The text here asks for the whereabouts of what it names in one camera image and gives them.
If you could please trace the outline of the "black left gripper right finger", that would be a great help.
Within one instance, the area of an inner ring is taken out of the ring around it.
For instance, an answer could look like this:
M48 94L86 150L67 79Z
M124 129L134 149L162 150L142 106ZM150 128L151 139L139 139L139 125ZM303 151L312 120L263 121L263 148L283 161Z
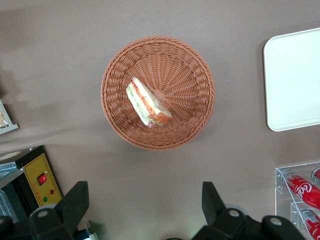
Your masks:
M241 210L226 207L212 182L202 183L202 211L207 224L194 240L260 240L261 223Z

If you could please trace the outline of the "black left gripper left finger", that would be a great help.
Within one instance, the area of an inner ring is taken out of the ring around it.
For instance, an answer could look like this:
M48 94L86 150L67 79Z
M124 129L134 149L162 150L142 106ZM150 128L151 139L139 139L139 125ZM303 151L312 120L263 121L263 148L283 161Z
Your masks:
M77 182L55 207L40 207L29 217L33 240L72 240L89 209L87 181Z

